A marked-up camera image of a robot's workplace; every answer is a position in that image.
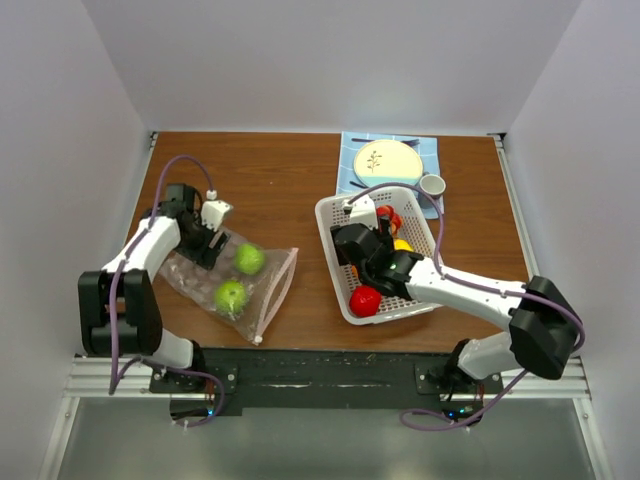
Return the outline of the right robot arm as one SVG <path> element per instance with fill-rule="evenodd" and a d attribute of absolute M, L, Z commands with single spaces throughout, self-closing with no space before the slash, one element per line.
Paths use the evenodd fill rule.
<path fill-rule="evenodd" d="M 584 342 L 576 312 L 546 278 L 522 284 L 440 266 L 435 258 L 395 249 L 390 235 L 361 223 L 333 226 L 330 238 L 339 264 L 355 267 L 361 283 L 378 293 L 454 308 L 500 328 L 484 339 L 461 340 L 435 374 L 456 392 L 515 368 L 558 380 Z"/>

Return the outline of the yellow fake lemon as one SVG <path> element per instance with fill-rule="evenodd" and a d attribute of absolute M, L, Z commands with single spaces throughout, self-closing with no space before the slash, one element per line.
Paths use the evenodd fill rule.
<path fill-rule="evenodd" d="M 401 250 L 401 251 L 413 252 L 412 246 L 406 240 L 403 240 L 401 238 L 396 238 L 393 241 L 393 245 L 396 251 Z"/>

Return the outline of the red fake apple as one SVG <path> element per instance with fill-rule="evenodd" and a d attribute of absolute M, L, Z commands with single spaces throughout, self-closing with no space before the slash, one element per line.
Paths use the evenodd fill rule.
<path fill-rule="evenodd" d="M 372 287 L 360 285 L 354 289 L 349 300 L 351 313 L 358 318 L 377 314 L 382 295 Z"/>

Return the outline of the clear zip top bag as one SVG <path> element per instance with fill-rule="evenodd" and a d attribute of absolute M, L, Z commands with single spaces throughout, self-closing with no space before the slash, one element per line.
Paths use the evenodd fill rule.
<path fill-rule="evenodd" d="M 259 345 L 289 292 L 299 250 L 265 249 L 232 230 L 223 232 L 228 240 L 213 268 L 173 253 L 159 274 L 178 293 Z"/>

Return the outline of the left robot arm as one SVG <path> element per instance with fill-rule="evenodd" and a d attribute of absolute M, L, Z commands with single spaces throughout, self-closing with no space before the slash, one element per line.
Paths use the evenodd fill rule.
<path fill-rule="evenodd" d="M 128 369 L 119 363 L 124 355 L 131 364 L 144 362 L 172 374 L 185 392 L 205 385 L 201 347 L 164 328 L 152 283 L 173 253 L 213 269 L 230 239 L 222 224 L 232 209 L 214 190 L 200 193 L 187 184 L 171 184 L 143 214 L 121 252 L 101 269 L 80 275 L 82 344 L 87 354 L 111 359 L 111 391 Z"/>

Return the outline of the red fake cherry bunch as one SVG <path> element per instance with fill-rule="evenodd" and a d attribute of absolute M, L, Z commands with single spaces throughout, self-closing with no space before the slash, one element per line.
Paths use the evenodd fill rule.
<path fill-rule="evenodd" d="M 403 226 L 403 219 L 395 212 L 394 208 L 388 204 L 381 205 L 376 208 L 376 215 L 379 220 L 384 220 L 388 223 L 391 235 L 396 237 Z"/>

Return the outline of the green fake apple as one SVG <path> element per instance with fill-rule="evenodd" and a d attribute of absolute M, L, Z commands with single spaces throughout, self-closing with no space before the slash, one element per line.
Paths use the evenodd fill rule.
<path fill-rule="evenodd" d="M 214 306 L 217 312 L 232 317 L 242 313 L 249 299 L 242 282 L 229 280 L 222 283 L 214 293 Z"/>
<path fill-rule="evenodd" d="M 240 273 L 256 275 L 262 270 L 265 260 L 265 254 L 259 247 L 244 243 L 236 249 L 234 266 Z"/>

